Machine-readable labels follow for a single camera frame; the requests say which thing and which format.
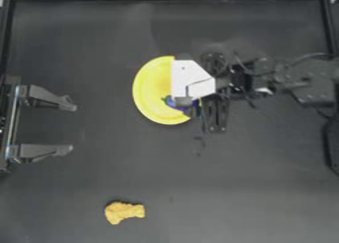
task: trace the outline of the food item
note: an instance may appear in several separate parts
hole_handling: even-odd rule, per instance
[[[122,220],[131,217],[144,218],[144,206],[142,204],[128,204],[114,202],[106,207],[106,218],[112,225],[120,223]]]

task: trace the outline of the yellow plate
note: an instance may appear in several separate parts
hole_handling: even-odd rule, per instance
[[[191,119],[163,101],[163,98],[171,94],[174,60],[174,57],[162,57],[150,61],[132,83],[132,98],[139,111],[151,121],[166,125],[177,125]]]

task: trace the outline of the black tray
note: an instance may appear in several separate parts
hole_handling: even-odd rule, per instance
[[[75,144],[0,184],[2,242],[335,242],[338,178],[325,120],[289,96],[235,102],[226,135],[139,113],[131,85],[151,59],[197,41],[245,40],[270,55],[337,52],[329,0],[6,0],[2,67],[70,94],[78,113],[26,109],[18,141]],[[112,200],[144,220],[112,227]]]

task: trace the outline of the yellow bowl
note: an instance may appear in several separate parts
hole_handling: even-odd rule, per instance
[[[132,83],[132,98],[139,111],[151,121],[164,125],[177,125],[191,119],[163,101],[171,94],[174,60],[174,57],[162,57],[150,61],[135,76]]]

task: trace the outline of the metal clamp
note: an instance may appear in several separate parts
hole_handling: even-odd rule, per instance
[[[58,96],[46,88],[36,85],[19,86],[19,100],[27,106],[58,108],[72,112],[78,111],[78,106],[67,95]]]
[[[7,148],[7,159],[19,164],[38,163],[48,157],[66,156],[72,150],[74,145],[11,145]]]

